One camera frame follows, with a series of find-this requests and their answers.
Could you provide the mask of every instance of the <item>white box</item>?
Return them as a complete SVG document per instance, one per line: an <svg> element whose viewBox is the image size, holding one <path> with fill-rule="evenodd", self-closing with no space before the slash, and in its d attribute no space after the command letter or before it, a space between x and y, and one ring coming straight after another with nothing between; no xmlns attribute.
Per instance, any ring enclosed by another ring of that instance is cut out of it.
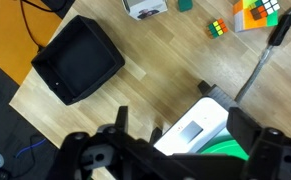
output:
<svg viewBox="0 0 291 180"><path fill-rule="evenodd" d="M167 11L165 0L122 0L128 15L136 20Z"/></svg>

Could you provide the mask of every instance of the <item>wooden table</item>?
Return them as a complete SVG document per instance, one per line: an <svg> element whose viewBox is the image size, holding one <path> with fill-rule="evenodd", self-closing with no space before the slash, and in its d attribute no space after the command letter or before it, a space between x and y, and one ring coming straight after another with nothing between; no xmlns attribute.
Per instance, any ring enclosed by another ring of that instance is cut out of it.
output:
<svg viewBox="0 0 291 180"><path fill-rule="evenodd" d="M246 82L266 47L272 28L234 33L236 0L196 0L192 10L179 12L177 1L169 10L136 21L120 0L76 0L58 28L75 15L95 19L126 60L126 65L87 99L65 106L35 70L10 105L57 147L74 131L93 135L98 126L113 123L121 105L129 106L129 134L149 140L154 127L166 130L196 102L201 80L217 84L232 98ZM291 0L279 2L280 14ZM230 31L209 39L205 27L223 18ZM291 30L273 49L241 103L264 126L291 136Z"/></svg>

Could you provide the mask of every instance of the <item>blue cable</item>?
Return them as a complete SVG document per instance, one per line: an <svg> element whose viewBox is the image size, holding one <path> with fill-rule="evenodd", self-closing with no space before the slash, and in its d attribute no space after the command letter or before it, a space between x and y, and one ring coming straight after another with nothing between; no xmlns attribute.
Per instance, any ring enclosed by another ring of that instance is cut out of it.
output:
<svg viewBox="0 0 291 180"><path fill-rule="evenodd" d="M25 152L25 151L27 151L27 150L29 150L29 149L31 149L31 148L34 148L34 147L36 147L36 146L39 146L39 145L43 144L45 141L46 141L46 138L44 138L43 140L41 140L40 142L38 142L38 143L36 143L36 144L33 144L33 145L29 146L29 147L26 147L26 148L20 150L20 151L16 154L15 157L18 158L18 157L19 157L23 152Z"/></svg>

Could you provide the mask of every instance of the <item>rubik's cube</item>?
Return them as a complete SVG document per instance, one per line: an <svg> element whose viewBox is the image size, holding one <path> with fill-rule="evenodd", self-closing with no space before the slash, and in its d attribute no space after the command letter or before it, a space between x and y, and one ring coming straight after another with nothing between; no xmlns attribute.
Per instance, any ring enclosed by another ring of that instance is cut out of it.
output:
<svg viewBox="0 0 291 180"><path fill-rule="evenodd" d="M257 0L249 8L255 20L262 19L279 10L277 0Z"/></svg>
<svg viewBox="0 0 291 180"><path fill-rule="evenodd" d="M215 39L228 31L223 19L219 19L213 22L212 24L208 25L207 28L209 31L209 36L212 39Z"/></svg>

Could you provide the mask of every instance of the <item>white device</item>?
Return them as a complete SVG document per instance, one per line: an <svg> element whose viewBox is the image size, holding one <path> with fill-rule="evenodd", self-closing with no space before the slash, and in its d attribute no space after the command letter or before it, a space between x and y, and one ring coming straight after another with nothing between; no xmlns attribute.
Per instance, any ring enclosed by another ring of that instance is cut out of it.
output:
<svg viewBox="0 0 291 180"><path fill-rule="evenodd" d="M155 144L165 155L196 153L222 131L228 112L215 100L205 97L197 101Z"/></svg>

